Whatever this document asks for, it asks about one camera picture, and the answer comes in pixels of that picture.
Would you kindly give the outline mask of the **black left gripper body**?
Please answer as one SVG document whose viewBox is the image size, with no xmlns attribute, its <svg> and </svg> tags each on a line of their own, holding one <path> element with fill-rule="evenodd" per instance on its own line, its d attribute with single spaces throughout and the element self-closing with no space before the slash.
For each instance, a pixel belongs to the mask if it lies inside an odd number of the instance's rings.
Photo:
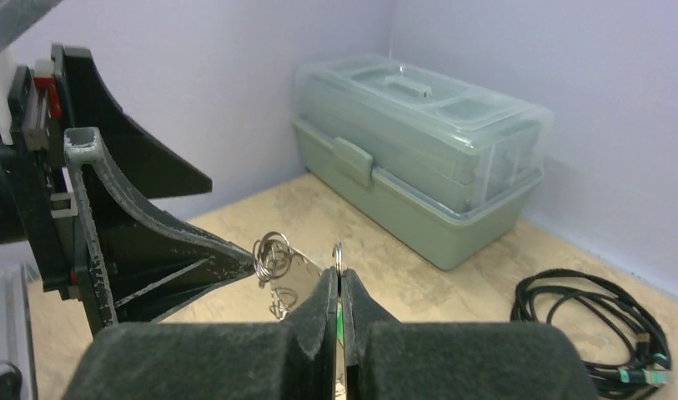
<svg viewBox="0 0 678 400">
<path fill-rule="evenodd" d="M 67 185 L 63 132 L 78 126 L 71 59 L 87 56 L 85 47 L 53 44 L 51 55 L 35 67 L 17 65 L 6 92 L 12 115 L 12 144 L 4 160 L 24 236 L 46 292 L 78 299 L 75 269 L 73 190 Z"/>
</svg>

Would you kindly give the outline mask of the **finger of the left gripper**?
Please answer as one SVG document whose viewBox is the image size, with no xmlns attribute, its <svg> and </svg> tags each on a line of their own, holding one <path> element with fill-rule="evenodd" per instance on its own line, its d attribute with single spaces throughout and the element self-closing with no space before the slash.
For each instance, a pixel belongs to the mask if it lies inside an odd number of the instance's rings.
<svg viewBox="0 0 678 400">
<path fill-rule="evenodd" d="M 95 127 L 63 134 L 77 214 L 74 272 L 92 333 L 154 323 L 249 277 L 252 254 L 164 211 L 124 175 Z"/>
<path fill-rule="evenodd" d="M 161 143 L 120 107 L 85 47 L 62 46 L 64 128 L 96 127 L 113 160 L 147 198 L 212 191 L 212 179 Z"/>
</svg>

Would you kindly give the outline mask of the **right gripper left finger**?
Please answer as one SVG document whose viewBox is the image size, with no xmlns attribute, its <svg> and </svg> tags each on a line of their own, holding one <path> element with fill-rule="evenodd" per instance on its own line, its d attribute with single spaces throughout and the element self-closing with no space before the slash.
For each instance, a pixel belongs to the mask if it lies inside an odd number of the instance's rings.
<svg viewBox="0 0 678 400">
<path fill-rule="evenodd" d="M 65 399 L 333 399 L 339 275 L 279 322 L 126 322 L 99 332 Z"/>
</svg>

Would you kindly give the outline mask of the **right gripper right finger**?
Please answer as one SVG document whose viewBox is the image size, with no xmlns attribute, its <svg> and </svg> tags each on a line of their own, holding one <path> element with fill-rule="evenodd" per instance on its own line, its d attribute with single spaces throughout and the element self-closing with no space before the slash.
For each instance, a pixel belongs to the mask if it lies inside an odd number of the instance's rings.
<svg viewBox="0 0 678 400">
<path fill-rule="evenodd" d="M 349 399 L 593 399 L 561 330 L 535 322 L 400 322 L 341 275 Z"/>
</svg>

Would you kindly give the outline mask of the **green tagged key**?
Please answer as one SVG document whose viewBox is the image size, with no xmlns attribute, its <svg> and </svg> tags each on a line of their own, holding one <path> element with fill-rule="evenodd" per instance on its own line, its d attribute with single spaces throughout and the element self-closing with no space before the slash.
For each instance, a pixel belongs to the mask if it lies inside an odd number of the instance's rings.
<svg viewBox="0 0 678 400">
<path fill-rule="evenodd" d="M 341 345 L 344 345 L 344 320 L 343 312 L 339 310 L 336 316 L 336 333 L 337 340 Z"/>
</svg>

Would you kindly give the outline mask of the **large metal keyring with keys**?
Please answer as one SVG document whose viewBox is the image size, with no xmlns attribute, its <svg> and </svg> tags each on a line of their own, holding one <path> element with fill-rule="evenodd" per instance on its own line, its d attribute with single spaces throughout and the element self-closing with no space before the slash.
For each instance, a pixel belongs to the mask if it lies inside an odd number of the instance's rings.
<svg viewBox="0 0 678 400">
<path fill-rule="evenodd" d="M 323 268 L 292 247 L 281 232 L 268 232 L 253 246 L 259 286 L 270 289 L 269 311 L 279 321 L 296 313 L 314 290 Z"/>
</svg>

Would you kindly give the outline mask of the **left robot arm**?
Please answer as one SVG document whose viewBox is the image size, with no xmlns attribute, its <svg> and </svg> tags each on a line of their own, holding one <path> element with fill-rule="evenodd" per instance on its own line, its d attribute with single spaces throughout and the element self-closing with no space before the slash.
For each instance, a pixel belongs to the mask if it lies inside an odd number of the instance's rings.
<svg viewBox="0 0 678 400">
<path fill-rule="evenodd" d="M 249 251 L 156 206 L 212 180 L 123 111 L 87 48 L 17 66 L 4 100 L 0 244 L 27 241 L 44 290 L 80 301 L 92 333 L 157 322 L 253 273 Z"/>
</svg>

